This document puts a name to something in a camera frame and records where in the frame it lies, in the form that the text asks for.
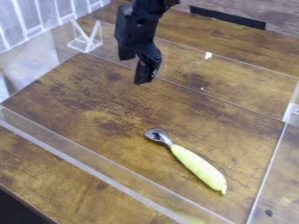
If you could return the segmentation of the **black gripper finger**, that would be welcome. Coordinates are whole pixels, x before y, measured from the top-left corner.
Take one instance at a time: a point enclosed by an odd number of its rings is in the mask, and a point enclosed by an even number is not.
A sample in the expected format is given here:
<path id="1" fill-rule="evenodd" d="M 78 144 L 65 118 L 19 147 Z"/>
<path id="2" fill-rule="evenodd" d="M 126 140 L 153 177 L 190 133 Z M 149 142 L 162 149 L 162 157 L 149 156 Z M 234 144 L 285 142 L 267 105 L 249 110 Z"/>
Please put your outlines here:
<path id="1" fill-rule="evenodd" d="M 146 63 L 145 61 L 139 60 L 135 70 L 135 84 L 142 85 L 150 83 L 158 75 L 158 71 L 158 63 Z"/>

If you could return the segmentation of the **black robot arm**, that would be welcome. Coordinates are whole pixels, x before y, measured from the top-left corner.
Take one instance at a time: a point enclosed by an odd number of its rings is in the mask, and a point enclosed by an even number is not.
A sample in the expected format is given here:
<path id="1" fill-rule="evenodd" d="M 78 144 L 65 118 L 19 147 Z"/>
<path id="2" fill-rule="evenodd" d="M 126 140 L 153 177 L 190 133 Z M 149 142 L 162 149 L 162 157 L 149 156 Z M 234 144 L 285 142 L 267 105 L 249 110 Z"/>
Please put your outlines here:
<path id="1" fill-rule="evenodd" d="M 159 73 L 163 55 L 155 45 L 155 31 L 163 14 L 179 3 L 181 0 L 135 0 L 118 8 L 118 57 L 121 60 L 139 57 L 137 85 L 150 83 Z"/>

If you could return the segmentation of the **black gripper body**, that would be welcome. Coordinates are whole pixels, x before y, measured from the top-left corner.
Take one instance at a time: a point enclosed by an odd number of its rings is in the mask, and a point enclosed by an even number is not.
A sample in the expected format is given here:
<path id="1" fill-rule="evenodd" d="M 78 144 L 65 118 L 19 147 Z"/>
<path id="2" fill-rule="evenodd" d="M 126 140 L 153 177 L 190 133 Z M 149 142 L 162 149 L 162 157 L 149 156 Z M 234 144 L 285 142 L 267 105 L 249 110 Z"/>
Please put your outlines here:
<path id="1" fill-rule="evenodd" d="M 121 60 L 131 60 L 139 56 L 142 61 L 158 63 L 161 68 L 163 57 L 154 39 L 163 13 L 163 3 L 125 3 L 119 6 L 115 37 Z"/>

